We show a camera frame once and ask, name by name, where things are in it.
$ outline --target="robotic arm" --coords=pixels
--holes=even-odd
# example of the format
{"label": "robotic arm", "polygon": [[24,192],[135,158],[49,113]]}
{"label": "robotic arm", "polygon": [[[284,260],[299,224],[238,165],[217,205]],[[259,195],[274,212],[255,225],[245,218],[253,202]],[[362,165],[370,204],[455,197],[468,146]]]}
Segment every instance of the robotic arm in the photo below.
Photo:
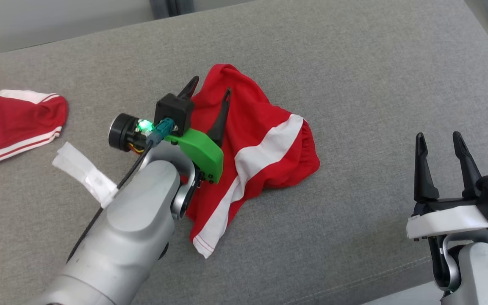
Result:
{"label": "robotic arm", "polygon": [[[439,199],[428,168],[424,135],[417,135],[416,203],[406,230],[410,239],[428,239],[434,279],[445,292],[442,305],[488,305],[488,176],[481,176],[457,131],[453,144],[465,189],[461,198]],[[453,246],[454,241],[467,244]]]}
{"label": "robotic arm", "polygon": [[[109,143],[141,153],[139,172],[114,201],[97,213],[56,279],[29,305],[128,305],[165,255],[175,230],[201,181],[218,182],[230,89],[222,110],[205,134],[190,128],[198,83],[194,77],[178,95],[157,102],[154,122],[120,114]],[[165,136],[161,129],[168,129]],[[135,166],[120,182],[134,171]],[[180,176],[188,178],[186,183]]]}

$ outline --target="gray fabric surface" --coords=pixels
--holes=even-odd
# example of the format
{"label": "gray fabric surface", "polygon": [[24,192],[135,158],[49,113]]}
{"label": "gray fabric surface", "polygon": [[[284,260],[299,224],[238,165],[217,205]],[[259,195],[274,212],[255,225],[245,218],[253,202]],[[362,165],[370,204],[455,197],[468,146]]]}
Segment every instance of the gray fabric surface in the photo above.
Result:
{"label": "gray fabric surface", "polygon": [[432,280],[426,243],[405,237],[414,139],[440,194],[463,189],[451,133],[488,174],[488,37],[462,0],[266,0],[0,54],[0,89],[57,92],[62,137],[0,162],[0,305],[44,289],[97,203],[50,163],[69,141],[119,180],[120,112],[219,62],[308,120],[320,170],[248,201],[205,260],[177,225],[134,304],[358,305]]}

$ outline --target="green led light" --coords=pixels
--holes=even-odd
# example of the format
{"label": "green led light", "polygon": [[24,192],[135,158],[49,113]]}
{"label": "green led light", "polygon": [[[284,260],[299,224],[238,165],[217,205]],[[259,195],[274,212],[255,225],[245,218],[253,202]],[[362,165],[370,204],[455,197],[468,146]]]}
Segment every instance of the green led light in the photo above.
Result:
{"label": "green led light", "polygon": [[139,120],[139,124],[137,128],[141,133],[152,132],[153,131],[153,123],[149,120]]}

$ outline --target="white tag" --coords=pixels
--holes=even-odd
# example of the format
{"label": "white tag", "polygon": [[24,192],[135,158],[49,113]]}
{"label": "white tag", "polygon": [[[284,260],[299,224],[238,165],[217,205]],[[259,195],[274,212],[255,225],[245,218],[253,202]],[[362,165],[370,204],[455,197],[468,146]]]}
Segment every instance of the white tag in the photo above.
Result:
{"label": "white tag", "polygon": [[102,208],[106,208],[112,202],[118,191],[116,183],[98,170],[69,142],[58,150],[58,155],[52,161],[52,165],[83,184],[89,193],[101,203]]}

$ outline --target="red garment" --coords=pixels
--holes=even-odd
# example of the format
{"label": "red garment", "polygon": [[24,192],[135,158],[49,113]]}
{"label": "red garment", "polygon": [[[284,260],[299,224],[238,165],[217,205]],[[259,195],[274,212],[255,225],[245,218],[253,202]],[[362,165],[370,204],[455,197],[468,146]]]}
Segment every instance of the red garment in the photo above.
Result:
{"label": "red garment", "polygon": [[57,94],[0,91],[0,161],[51,142],[67,119],[67,101]]}
{"label": "red garment", "polygon": [[230,87],[231,102],[223,137],[223,175],[203,183],[186,213],[195,225],[190,240],[208,258],[246,200],[263,188],[294,186],[319,168],[312,132],[302,117],[273,106],[249,77],[230,64],[211,68],[192,97],[191,127],[206,133]]}

